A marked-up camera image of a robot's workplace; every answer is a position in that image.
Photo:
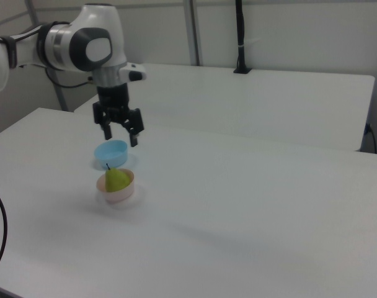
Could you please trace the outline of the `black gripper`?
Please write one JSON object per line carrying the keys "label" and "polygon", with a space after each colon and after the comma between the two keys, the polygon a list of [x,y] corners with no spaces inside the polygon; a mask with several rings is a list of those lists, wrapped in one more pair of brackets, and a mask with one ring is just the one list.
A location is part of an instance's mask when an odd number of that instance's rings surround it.
{"label": "black gripper", "polygon": [[110,121],[122,126],[129,133],[130,145],[138,144],[138,136],[144,130],[144,124],[139,109],[128,107],[128,84],[105,88],[97,87],[99,101],[93,103],[94,123],[100,125],[106,140],[112,138]]}

